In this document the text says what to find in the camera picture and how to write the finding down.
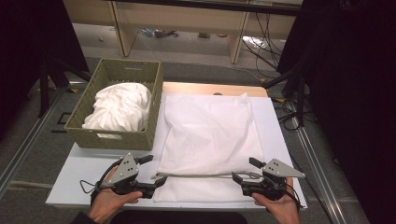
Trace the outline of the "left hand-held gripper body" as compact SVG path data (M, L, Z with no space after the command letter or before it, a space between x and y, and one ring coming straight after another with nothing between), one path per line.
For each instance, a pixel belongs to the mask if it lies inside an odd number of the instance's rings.
M116 162L118 166L116 172L108 181L100 181L99 189L112 189L118 195L140 191L143 193L144 199L151 199L155 191L155 185L140 183L136 180L140 164L136 164L135 159L131 153L119 159Z

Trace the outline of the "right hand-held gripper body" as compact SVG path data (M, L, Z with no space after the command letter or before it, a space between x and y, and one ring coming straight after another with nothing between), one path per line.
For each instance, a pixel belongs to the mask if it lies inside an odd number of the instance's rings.
M287 192L287 177L305 178L304 173L277 159L266 162L261 170L262 175L259 177L259 182L244 181L240 185L244 196L259 193L271 201L277 201Z

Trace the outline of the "green woven basket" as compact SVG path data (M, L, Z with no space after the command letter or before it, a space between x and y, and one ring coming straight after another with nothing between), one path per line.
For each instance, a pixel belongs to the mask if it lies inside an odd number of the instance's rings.
M84 119L93 112L95 95L119 83L140 83L151 92L148 120L142 132L85 129ZM84 148L152 150L163 92L163 67L160 62L101 59L92 78L64 125L66 132Z

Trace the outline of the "white cloth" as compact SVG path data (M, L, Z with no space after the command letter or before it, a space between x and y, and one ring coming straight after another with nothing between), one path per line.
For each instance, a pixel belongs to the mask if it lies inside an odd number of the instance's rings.
M124 82L96 93L83 129L136 133L146 129L152 94L141 83Z
M154 201L245 202L232 173L253 173L248 159L263 157L248 96L170 94L164 118L169 133L157 174L167 180Z

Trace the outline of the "person's left hand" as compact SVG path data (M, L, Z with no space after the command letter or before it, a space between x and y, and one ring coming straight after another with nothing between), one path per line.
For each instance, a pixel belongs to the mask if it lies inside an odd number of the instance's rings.
M96 196L88 217L97 224L105 224L126 203L138 203L142 196L140 191L118 195L112 189L103 189Z

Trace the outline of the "person's right hand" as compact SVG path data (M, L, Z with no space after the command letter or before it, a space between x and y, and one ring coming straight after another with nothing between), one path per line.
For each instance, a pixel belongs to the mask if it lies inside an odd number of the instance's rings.
M255 204L264 206L278 224L301 224L297 203L294 201L293 179L286 178L286 193L277 201L271 201L259 193L253 193Z

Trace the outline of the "black metal stand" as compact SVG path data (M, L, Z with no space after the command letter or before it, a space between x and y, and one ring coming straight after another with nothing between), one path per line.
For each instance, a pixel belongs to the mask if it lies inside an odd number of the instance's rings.
M66 88L69 85L65 72L70 72L85 81L90 81L91 77L87 72L54 57L47 57L39 67L39 87L40 87L40 112L39 117L43 117L50 108L49 80L56 88Z
M290 98L293 94L297 95L297 108L295 112L287 115L288 119L297 118L297 129L304 127L304 76L303 73L296 68L292 68L286 73L276 77L275 79L263 83L262 87L266 90L280 84L282 81L286 85L282 91L285 98Z

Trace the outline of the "black curtain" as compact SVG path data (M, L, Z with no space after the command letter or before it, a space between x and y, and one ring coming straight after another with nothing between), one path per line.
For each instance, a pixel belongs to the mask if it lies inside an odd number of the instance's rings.
M65 87L66 71L90 79L64 0L0 0L0 139L33 85Z
M396 224L396 0L303 0L279 72L305 47L311 104L370 224Z

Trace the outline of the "bluish floor clutter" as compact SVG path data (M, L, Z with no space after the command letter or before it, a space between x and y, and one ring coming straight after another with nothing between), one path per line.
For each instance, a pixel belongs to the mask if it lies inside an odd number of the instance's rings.
M140 29L139 34L146 35L148 37L163 38L167 36L178 37L177 31L159 30L159 29Z

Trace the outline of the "metal floor rail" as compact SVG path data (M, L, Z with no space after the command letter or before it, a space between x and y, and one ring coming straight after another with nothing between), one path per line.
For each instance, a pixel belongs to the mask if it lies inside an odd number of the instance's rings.
M50 116L53 114L55 106L58 104L65 91L66 88L60 88L54 92L52 98L49 101L49 107L47 111L35 121L35 124L27 136L23 139L21 145L10 162L7 164L5 171L0 174L0 199L6 193L7 188L9 187L15 174L19 171L23 162L29 155L38 136L43 132L45 125L48 123Z
M337 201L330 182L318 160L313 145L304 127L298 127L297 149L290 152L293 163L306 173L308 188L314 193L331 224L347 224L340 203Z

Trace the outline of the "light wooden desk frame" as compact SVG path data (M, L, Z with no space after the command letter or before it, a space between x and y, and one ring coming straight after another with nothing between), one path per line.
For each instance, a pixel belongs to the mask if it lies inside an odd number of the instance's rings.
M228 36L232 63L238 61L245 35L262 36L269 27L272 39L287 39L294 24L293 16L149 5L107 0L63 0L71 22L112 25L115 28L120 54L127 57L139 28L156 28Z

